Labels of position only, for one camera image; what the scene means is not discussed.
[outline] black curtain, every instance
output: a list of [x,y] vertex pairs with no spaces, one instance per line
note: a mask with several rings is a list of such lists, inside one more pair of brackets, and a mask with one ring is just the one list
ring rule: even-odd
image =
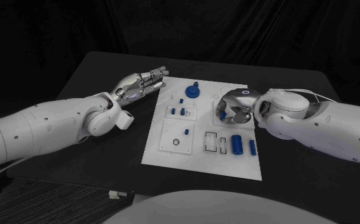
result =
[[55,100],[90,51],[128,52],[113,17],[109,0],[0,0],[0,117]]
[[129,53],[320,70],[352,104],[360,89],[359,3],[112,0]]

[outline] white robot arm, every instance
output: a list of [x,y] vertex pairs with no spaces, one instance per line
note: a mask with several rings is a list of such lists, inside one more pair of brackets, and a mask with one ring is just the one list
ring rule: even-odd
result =
[[360,107],[330,101],[311,103],[294,93],[300,89],[271,89],[264,95],[252,89],[236,89],[217,106],[217,115],[228,105],[236,116],[223,118],[229,124],[251,121],[278,138],[300,141],[306,146],[355,162],[360,162]]
[[128,129],[134,116],[122,107],[167,86],[157,80],[168,74],[165,67],[134,73],[112,93],[45,102],[0,118],[0,164],[55,152],[115,125]]

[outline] white board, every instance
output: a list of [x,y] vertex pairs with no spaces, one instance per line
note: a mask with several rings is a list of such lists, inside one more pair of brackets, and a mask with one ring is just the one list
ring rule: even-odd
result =
[[[196,81],[202,94],[197,98],[188,98],[186,89]],[[223,95],[236,88],[248,88],[248,85],[177,77],[164,77],[164,82],[167,87],[160,90],[142,164],[262,180],[259,151],[256,149],[258,155],[254,156],[249,145],[251,140],[255,140],[256,143],[254,119],[245,125],[233,125],[222,123],[220,120],[217,122],[219,117],[215,117],[217,102]],[[180,113],[181,108],[190,110],[186,111],[186,115],[174,116],[175,114],[171,114],[173,108],[175,108],[175,113]],[[228,117],[235,115],[230,108],[226,112]],[[173,131],[164,131],[170,130],[165,127],[170,122],[173,122]],[[193,128],[188,135],[186,128]],[[209,139],[217,146],[216,152],[206,151],[207,132],[216,133],[216,141]],[[243,155],[235,155],[232,152],[233,135],[242,136]],[[190,142],[186,142],[190,138],[193,139],[191,149],[190,146],[180,148],[184,143],[190,145]],[[180,145],[174,145],[175,139],[180,140]]]

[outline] robotic hand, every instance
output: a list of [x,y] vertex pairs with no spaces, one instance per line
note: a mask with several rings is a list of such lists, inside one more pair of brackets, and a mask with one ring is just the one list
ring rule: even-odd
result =
[[295,139],[340,159],[360,162],[360,107],[329,98],[329,101],[311,103],[293,91],[313,93],[271,89],[262,95],[252,89],[232,90],[219,102],[216,114],[220,116],[229,105],[236,116],[225,118],[223,122],[245,124],[254,113],[259,127],[275,137]]
[[167,75],[165,67],[134,73],[112,93],[45,102],[0,118],[0,164],[55,152],[102,136],[115,125],[128,129],[134,116],[122,107],[167,86],[158,82]]

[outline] black table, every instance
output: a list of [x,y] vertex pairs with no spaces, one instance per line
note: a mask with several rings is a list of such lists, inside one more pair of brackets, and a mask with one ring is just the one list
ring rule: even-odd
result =
[[[89,53],[58,99],[83,98],[110,91],[134,72],[167,66],[171,76],[269,88],[301,88],[339,101],[324,73],[248,65],[152,58],[106,52]],[[275,138],[256,123],[262,181],[142,164],[158,92],[126,110],[131,128],[115,128],[102,137],[31,158],[9,169],[16,178],[86,185],[155,196],[181,190],[222,190],[288,203],[332,220],[360,223],[360,164],[311,150],[295,140]]]

